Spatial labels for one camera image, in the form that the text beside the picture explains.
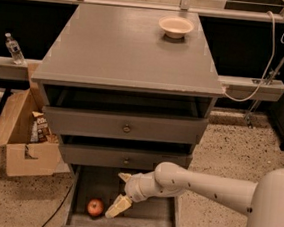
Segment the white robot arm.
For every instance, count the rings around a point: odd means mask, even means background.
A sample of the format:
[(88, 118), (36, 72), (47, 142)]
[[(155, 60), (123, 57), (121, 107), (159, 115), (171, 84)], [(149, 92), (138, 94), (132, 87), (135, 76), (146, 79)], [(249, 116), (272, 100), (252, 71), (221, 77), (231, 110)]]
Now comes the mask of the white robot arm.
[(105, 212), (118, 216), (135, 202), (151, 197), (175, 197), (187, 190), (247, 216), (246, 227), (284, 227), (284, 168), (273, 170), (257, 183), (192, 172), (163, 162), (145, 174), (121, 173), (125, 193)]

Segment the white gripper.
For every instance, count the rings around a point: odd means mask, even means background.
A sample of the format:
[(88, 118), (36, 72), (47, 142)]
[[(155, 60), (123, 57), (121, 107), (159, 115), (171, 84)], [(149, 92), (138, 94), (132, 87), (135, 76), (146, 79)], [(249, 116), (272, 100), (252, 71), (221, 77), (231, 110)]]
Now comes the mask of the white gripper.
[(117, 196), (116, 200), (105, 212), (106, 218), (117, 217), (120, 213), (129, 209), (132, 202), (145, 201), (158, 193), (158, 185), (153, 172), (137, 173), (132, 176), (129, 173), (119, 173), (118, 177), (126, 182), (126, 195)]

